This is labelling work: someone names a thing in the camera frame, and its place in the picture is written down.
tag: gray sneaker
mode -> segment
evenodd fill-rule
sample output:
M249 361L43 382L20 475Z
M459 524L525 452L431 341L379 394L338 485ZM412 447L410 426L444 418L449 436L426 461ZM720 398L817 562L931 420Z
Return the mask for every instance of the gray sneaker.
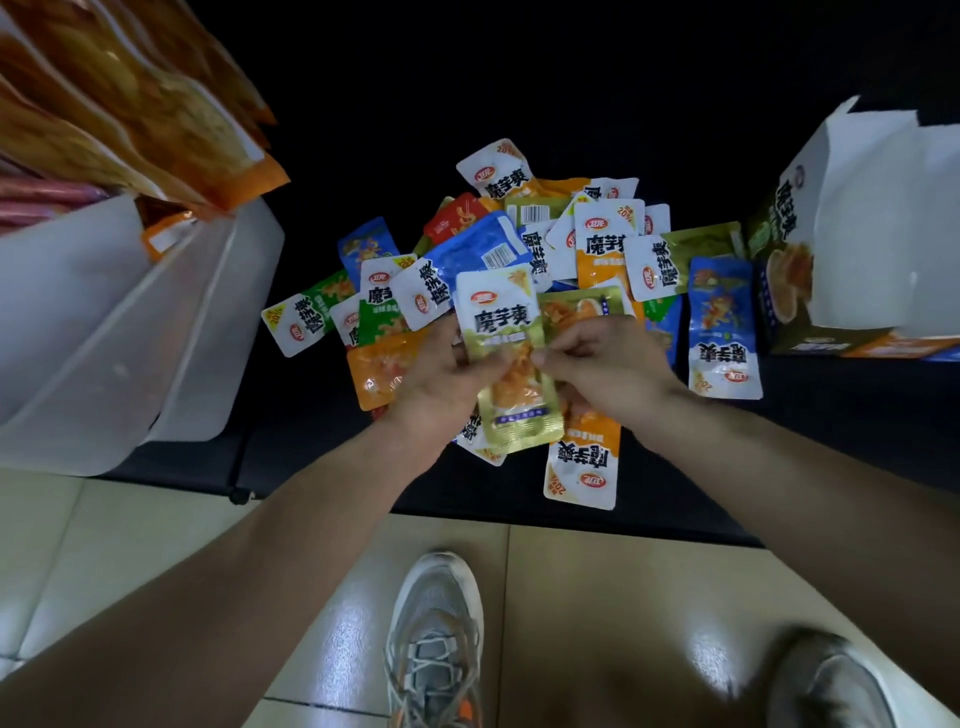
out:
M799 638L777 668L768 728L896 728L874 673L841 637Z
M454 553L422 556L403 580L387 637L394 728L481 728L483 605Z

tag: dark background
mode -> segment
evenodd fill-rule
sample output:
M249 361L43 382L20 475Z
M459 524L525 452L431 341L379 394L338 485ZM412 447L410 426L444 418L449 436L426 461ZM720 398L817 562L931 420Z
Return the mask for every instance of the dark background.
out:
M960 22L948 3L897 12L859 3L723 12L547 4L527 16L495 4L398 12L281 0L253 18L213 0L192 6L280 123L268 135L292 183L267 197L287 235L268 303L333 273L334 242L376 215L409 251L441 198L468 189L456 162L502 136L538 177L639 177L637 196L669 203L680 230L755 211L823 118L854 94L862 109L960 122ZM765 359L766 397L752 408L881 467L957 488L960 368L950 367ZM265 496L368 421L339 337L285 359L261 328L224 435L146 446L114 476ZM447 448L396 510L755 543L671 466L624 439L611 513L543 498L544 448L500 469Z

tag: barcode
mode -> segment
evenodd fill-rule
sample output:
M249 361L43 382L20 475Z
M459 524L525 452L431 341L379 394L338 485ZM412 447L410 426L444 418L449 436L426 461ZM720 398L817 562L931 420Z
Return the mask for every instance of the barcode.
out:
M550 205L526 205L520 208L520 225L545 223L550 219Z
M489 270L493 268L506 268L515 260L516 254L511 250L508 243L500 243L483 256L483 264L486 265Z

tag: weilong snack packet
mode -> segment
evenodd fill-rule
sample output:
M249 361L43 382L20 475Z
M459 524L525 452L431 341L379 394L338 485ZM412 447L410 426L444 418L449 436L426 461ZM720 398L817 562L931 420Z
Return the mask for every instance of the weilong snack packet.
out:
M510 347L510 371L477 398L484 433L497 452L544 445L564 434L553 379L530 354L544 344L540 307L529 265L457 276L457 320L471 361Z

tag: beige floor tile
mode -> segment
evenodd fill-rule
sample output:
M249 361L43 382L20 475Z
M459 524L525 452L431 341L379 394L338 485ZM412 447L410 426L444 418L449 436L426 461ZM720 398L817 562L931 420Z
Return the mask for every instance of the beige floor tile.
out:
M20 649L83 483L0 470L0 656Z
M267 695L386 715L383 649L396 594L423 553L444 548L467 560L480 586L486 631L481 684L485 714L493 716L507 534L500 523L389 516Z
M756 677L798 625L860 647L900 725L960 726L768 551L514 527L504 624L500 728L565 725L598 685L637 726L762 725Z
M389 728L387 718L261 700L243 728Z
M20 654L32 658L213 540L253 504L87 480Z

